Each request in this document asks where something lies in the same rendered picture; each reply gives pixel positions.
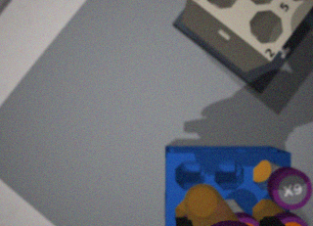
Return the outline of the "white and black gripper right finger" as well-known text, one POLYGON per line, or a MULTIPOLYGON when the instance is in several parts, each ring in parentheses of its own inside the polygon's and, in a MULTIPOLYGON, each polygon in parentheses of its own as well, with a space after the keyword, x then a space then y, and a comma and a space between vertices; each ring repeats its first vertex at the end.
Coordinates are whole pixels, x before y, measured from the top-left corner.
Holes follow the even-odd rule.
POLYGON ((264 216, 260 219, 259 226, 286 226, 276 216, 264 216))

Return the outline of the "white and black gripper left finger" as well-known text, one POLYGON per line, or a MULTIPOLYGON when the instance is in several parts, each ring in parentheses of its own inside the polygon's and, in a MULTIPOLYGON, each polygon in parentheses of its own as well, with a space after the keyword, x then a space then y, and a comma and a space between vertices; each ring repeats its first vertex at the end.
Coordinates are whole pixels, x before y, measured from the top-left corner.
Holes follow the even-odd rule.
POLYGON ((193 226, 193 222, 187 217, 176 217, 176 226, 193 226))

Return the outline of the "blue tube rack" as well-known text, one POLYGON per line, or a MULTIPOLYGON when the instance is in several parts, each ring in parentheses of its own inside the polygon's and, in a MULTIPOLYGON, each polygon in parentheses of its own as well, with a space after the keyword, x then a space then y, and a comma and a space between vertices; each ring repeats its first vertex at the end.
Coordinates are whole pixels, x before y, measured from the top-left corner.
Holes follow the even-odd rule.
POLYGON ((271 200, 253 182, 253 170, 263 160, 291 167, 288 153, 271 146, 165 146, 165 226, 176 226, 175 207, 198 183, 211 184, 225 200, 235 200, 252 215, 252 208, 260 200, 271 200))

